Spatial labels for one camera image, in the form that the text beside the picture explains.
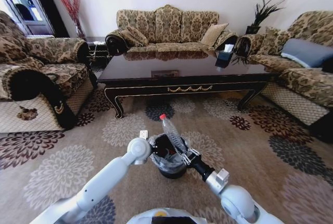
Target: dark wooden coffee table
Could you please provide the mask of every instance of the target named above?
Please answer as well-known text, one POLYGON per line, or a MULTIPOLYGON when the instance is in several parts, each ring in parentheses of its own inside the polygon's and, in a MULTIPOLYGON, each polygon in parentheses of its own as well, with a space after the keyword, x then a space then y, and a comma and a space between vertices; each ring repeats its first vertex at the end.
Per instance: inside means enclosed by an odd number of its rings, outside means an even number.
POLYGON ((105 83, 105 95, 116 110, 116 118, 124 116, 119 102, 121 96, 163 94, 213 93, 248 91, 239 102, 244 107, 279 75, 265 71, 265 66, 228 64, 213 56, 196 59, 170 57, 142 59, 115 56, 100 75, 98 82, 105 83))

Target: red bottle cap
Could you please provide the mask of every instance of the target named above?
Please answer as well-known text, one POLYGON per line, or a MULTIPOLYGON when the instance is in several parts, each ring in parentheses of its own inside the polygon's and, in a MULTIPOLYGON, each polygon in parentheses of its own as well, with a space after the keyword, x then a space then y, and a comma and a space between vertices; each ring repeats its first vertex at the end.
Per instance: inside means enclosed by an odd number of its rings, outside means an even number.
POLYGON ((165 114, 163 114, 163 115, 160 116, 160 119, 163 120, 163 119, 165 119, 166 117, 167 117, 167 116, 166 116, 165 114))

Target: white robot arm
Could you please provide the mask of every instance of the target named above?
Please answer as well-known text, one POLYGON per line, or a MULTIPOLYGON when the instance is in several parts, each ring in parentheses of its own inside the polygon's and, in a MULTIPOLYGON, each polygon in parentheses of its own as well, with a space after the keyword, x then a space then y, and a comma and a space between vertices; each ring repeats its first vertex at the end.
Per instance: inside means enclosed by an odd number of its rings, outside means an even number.
MULTIPOLYGON (((80 220, 121 181, 130 165, 144 164, 152 150, 152 146, 145 139, 133 139, 124 156, 113 159, 92 177, 79 193, 71 198, 58 200, 37 216, 31 224, 74 223, 80 220)), ((216 173, 201 160, 201 155, 197 151, 189 149, 188 154, 189 156, 185 158, 187 166, 195 168, 202 175, 202 179, 213 193, 221 198, 224 210, 239 224, 283 224, 255 202, 244 188, 227 185, 229 173, 225 169, 216 173)), ((178 216, 190 216, 189 213, 181 210, 169 209, 169 211, 178 216)), ((137 219, 149 215, 151 217, 154 212, 144 212, 133 217, 128 223, 137 223, 137 219)))
POLYGON ((152 147, 145 139, 133 139, 124 156, 113 159, 75 196, 50 205, 31 224, 74 223, 80 220, 123 179, 131 164, 144 164, 151 152, 152 147))

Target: patterned sofa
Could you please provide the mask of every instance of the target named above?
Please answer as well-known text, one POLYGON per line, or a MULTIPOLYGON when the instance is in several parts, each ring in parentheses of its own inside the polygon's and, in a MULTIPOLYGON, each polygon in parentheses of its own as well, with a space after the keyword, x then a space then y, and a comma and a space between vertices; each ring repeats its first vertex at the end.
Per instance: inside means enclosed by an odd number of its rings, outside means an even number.
POLYGON ((155 11, 122 9, 117 12, 118 29, 106 36, 111 56, 124 53, 125 58, 139 60, 158 58, 205 58, 215 55, 224 44, 235 44, 237 34, 225 30, 213 47, 200 43, 208 28, 217 24, 219 14, 213 11, 182 11, 165 5, 155 11), (128 47, 119 34, 127 26, 137 28, 149 40, 144 47, 128 47))
POLYGON ((0 11, 0 132, 70 129, 96 86, 82 39, 26 38, 0 11))
MULTIPOLYGON (((292 38, 333 47, 333 11, 303 13, 287 32, 292 38)), ((277 83, 270 83, 262 94, 310 126, 314 133, 321 135, 329 130, 333 120, 333 74, 321 68, 305 69, 281 56, 257 55, 264 38, 262 34, 244 35, 236 44, 237 49, 242 49, 236 54, 244 55, 245 49, 250 61, 281 72, 277 83)))

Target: vase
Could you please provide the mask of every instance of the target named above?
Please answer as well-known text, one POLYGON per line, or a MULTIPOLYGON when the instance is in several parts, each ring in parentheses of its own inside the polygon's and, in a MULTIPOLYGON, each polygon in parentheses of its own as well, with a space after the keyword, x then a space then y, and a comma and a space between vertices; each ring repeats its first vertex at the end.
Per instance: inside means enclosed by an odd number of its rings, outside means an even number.
POLYGON ((83 40, 86 40, 85 34, 84 34, 84 32, 82 30, 82 27, 81 27, 81 24, 80 24, 80 21, 75 20, 74 24, 75 24, 75 31, 76 31, 76 34, 78 35, 78 37, 82 38, 83 40))
POLYGON ((248 26, 246 29, 246 34, 257 34, 260 26, 248 26))

